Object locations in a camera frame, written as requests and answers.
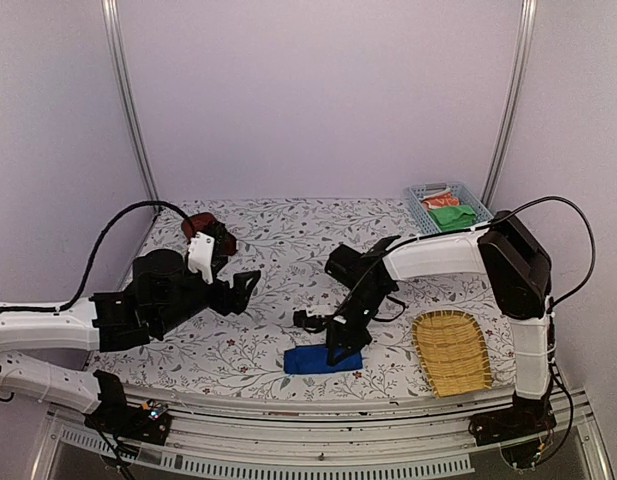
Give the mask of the blue towel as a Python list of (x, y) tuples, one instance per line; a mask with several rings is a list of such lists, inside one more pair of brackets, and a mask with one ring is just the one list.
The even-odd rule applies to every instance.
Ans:
[(298, 346), (284, 352), (283, 370), (289, 375), (319, 375), (356, 371), (363, 368), (360, 353), (334, 366), (329, 365), (327, 359), (328, 349), (325, 345)]

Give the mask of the brown towel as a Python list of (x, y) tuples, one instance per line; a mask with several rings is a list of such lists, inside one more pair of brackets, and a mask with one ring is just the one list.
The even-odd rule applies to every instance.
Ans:
[(214, 238), (214, 251), (219, 255), (233, 256), (237, 253), (237, 239), (225, 224), (210, 212), (198, 213), (190, 216), (189, 220), (183, 220), (181, 230), (188, 241), (199, 232)]

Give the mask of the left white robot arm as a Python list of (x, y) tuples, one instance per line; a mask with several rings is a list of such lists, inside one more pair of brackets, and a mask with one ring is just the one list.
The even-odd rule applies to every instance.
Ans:
[(126, 352), (162, 341), (200, 312), (243, 313), (261, 278), (258, 270), (232, 281), (214, 279), (227, 260), (190, 268), (180, 253), (158, 249), (136, 258), (121, 292), (80, 298), (65, 310), (0, 305), (0, 390), (62, 405), (85, 417), (87, 427), (116, 438), (164, 445), (172, 418), (165, 404), (128, 403), (118, 376), (75, 371), (28, 356), (30, 350)]

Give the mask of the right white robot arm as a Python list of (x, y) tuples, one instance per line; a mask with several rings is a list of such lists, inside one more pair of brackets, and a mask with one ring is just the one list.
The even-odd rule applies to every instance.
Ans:
[(326, 362), (335, 366), (370, 344), (368, 325), (399, 282), (482, 274), (511, 325), (515, 391), (511, 406), (472, 416), (469, 431), (483, 446), (551, 429), (556, 425), (549, 403), (555, 346), (551, 268), (547, 252), (511, 212), (456, 232), (385, 237), (365, 252), (341, 245), (329, 255), (325, 271), (349, 293), (326, 317)]

